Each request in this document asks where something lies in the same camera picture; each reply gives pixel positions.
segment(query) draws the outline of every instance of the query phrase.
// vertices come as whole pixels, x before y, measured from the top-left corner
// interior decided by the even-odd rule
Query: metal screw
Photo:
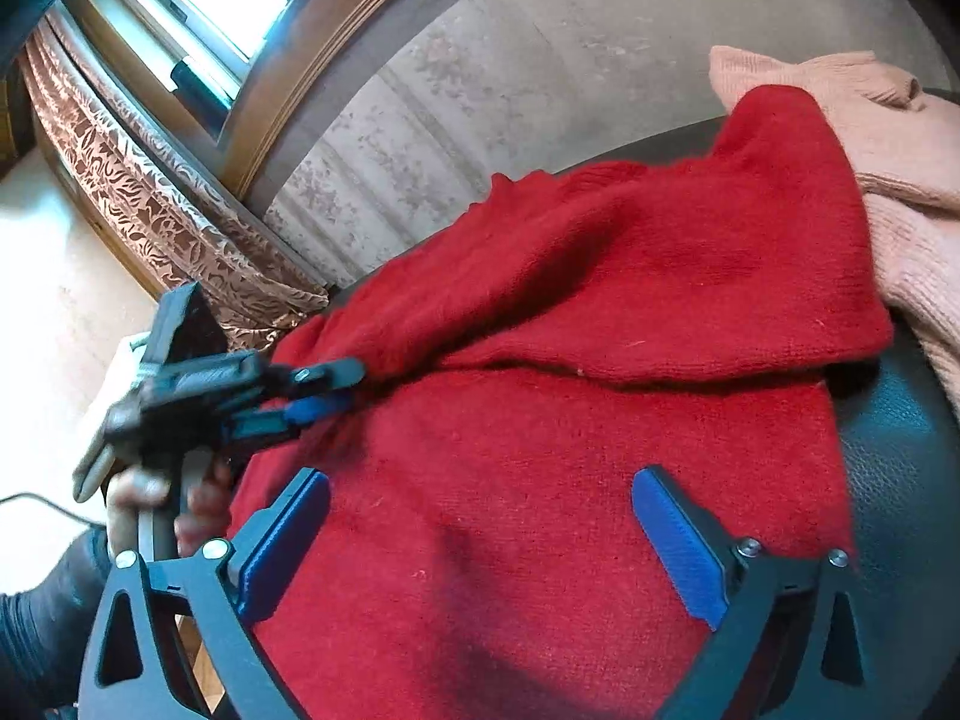
[[[846,568],[850,564],[850,557],[842,549],[832,549],[827,552],[827,560],[837,568]]]
[[[203,556],[206,557],[207,560],[219,560],[229,552],[229,549],[230,545],[227,541],[224,541],[222,538],[214,538],[213,541],[205,543],[200,552],[203,552]]]
[[[757,541],[755,538],[747,536],[736,546],[736,551],[740,552],[743,557],[756,557],[760,555],[760,550],[763,549],[763,544]]]
[[[130,568],[136,564],[136,552],[133,552],[131,549],[125,549],[117,555],[113,562],[116,563],[117,568]]]

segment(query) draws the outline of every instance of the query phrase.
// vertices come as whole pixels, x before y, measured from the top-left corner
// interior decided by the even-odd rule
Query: sweater sleeve
[[[0,656],[40,707],[73,704],[86,642],[107,582],[107,533],[86,531],[33,590],[0,595]]]

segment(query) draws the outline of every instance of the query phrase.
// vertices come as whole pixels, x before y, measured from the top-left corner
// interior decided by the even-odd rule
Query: beige knit garment
[[[728,111],[763,84],[817,100],[864,193],[880,294],[906,313],[960,416],[960,106],[872,52],[791,65],[715,46],[710,84]]]

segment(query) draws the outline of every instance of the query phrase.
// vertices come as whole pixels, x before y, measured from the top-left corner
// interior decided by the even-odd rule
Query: red fabric
[[[325,720],[649,717],[707,629],[635,521],[635,471],[663,464],[778,552],[849,548],[817,369],[890,332],[805,92],[746,95],[702,160],[498,175],[277,348],[359,356],[371,390],[243,480],[238,524],[304,464],[333,485],[256,635]]]

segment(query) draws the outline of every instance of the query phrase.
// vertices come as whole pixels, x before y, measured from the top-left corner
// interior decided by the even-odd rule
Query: black cable
[[[55,512],[59,512],[64,517],[69,517],[74,522],[79,522],[80,525],[86,525],[88,528],[104,527],[103,522],[97,522],[95,519],[87,519],[86,517],[81,517],[80,514],[74,514],[74,512],[70,512],[69,509],[64,509],[60,504],[56,504],[49,498],[44,498],[42,495],[37,495],[36,493],[15,493],[14,495],[8,495],[6,498],[0,498],[0,506],[3,506],[5,503],[10,503],[11,501],[16,501],[19,498],[27,498],[28,500],[45,504],[51,509],[54,509]]]

